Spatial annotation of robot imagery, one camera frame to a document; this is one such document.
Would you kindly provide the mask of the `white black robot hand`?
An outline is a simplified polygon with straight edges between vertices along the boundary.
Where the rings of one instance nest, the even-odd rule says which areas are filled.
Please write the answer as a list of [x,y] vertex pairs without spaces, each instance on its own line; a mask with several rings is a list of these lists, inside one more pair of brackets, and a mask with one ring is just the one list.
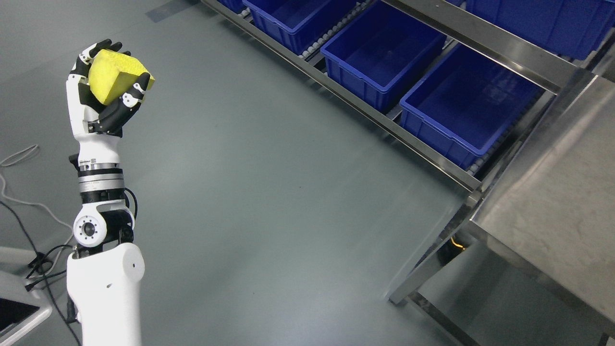
[[90,68],[102,50],[119,52],[121,42],[104,39],[96,42],[75,59],[66,80],[68,113],[72,134],[79,144],[79,153],[69,161],[76,170],[91,170],[95,164],[117,167],[120,164],[117,144],[123,126],[140,109],[151,81],[148,72],[141,73],[134,83],[108,105],[101,103],[91,90]]

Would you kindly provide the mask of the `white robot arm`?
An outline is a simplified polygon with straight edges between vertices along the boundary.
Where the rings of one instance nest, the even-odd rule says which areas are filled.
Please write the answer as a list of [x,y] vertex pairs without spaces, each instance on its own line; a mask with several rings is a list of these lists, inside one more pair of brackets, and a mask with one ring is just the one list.
[[84,346],[140,346],[145,264],[134,243],[123,171],[117,163],[72,163],[83,206],[73,223],[77,245],[67,260],[69,319],[81,325]]

